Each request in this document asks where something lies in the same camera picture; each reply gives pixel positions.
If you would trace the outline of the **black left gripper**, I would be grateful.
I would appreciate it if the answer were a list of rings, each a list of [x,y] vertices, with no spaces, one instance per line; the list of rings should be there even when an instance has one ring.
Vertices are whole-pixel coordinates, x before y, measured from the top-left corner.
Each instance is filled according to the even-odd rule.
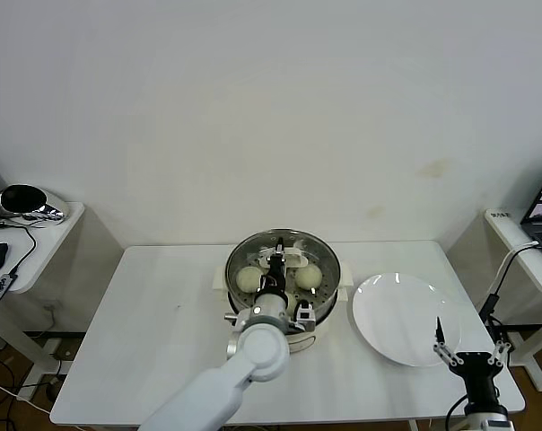
[[[279,237],[275,245],[275,253],[268,258],[269,270],[259,279],[256,298],[262,295],[276,295],[282,299],[287,298],[285,293],[285,262],[284,238]]]

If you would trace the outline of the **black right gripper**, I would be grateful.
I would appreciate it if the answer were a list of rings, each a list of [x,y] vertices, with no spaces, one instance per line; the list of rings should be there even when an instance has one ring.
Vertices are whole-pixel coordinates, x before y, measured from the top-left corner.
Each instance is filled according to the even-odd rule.
[[[492,354],[463,352],[457,356],[446,343],[441,318],[436,318],[433,352],[450,367],[452,373],[463,380],[471,404],[498,403],[494,378],[500,373],[500,368],[509,366],[511,348],[510,342],[498,340]]]

